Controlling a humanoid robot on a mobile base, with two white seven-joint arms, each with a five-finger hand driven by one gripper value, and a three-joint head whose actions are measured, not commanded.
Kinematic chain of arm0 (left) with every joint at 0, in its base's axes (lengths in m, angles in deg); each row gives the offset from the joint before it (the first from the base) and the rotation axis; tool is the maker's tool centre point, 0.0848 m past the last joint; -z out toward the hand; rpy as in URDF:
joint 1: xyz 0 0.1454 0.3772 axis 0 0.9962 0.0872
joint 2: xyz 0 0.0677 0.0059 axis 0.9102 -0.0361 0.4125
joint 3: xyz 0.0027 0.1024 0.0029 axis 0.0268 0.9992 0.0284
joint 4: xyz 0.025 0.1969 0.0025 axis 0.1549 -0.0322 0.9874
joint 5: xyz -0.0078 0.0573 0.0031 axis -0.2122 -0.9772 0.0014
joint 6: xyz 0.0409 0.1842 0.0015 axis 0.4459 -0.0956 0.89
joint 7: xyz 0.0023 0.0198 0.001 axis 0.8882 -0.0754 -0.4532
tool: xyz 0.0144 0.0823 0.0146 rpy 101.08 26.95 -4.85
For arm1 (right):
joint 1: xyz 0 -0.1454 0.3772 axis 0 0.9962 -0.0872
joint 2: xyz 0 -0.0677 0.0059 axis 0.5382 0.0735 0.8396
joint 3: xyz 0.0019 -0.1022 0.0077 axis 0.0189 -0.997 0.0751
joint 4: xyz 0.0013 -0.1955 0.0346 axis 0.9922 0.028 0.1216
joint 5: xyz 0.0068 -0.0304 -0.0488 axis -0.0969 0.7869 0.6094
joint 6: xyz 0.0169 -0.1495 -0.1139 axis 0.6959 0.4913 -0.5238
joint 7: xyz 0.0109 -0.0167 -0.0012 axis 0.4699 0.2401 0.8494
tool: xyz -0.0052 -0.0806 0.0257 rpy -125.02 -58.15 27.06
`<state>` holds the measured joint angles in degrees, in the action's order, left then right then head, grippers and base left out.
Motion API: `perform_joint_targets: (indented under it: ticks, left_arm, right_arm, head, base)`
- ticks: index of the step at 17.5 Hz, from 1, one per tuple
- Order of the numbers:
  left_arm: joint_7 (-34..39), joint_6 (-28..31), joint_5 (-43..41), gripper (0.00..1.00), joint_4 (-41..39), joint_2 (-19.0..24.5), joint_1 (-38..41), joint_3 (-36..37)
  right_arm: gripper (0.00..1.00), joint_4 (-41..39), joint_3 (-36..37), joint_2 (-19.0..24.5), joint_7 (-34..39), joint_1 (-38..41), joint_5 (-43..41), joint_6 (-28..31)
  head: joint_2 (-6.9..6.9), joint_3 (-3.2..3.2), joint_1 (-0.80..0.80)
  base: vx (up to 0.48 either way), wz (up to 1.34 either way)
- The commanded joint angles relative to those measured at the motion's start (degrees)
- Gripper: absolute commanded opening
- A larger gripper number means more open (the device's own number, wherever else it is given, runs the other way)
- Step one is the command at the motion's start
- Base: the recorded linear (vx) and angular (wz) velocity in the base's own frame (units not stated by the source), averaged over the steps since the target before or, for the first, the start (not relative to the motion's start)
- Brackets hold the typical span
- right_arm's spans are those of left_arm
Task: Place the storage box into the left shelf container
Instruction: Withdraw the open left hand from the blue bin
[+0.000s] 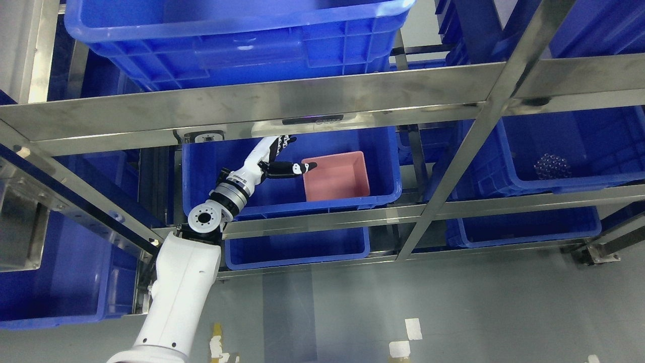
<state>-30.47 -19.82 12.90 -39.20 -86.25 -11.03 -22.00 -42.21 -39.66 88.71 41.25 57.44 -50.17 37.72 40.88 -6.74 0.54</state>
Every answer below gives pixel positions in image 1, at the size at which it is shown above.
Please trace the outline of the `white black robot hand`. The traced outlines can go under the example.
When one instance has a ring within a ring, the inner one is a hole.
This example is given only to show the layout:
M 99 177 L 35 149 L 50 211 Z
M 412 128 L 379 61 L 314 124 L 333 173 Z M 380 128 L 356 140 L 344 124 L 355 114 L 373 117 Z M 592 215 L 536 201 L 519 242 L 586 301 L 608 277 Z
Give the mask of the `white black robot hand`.
M 250 190 L 268 178 L 296 178 L 311 172 L 318 167 L 316 162 L 296 163 L 277 159 L 296 140 L 297 137 L 288 134 L 262 138 L 246 157 L 242 168 L 231 172 L 225 180 Z

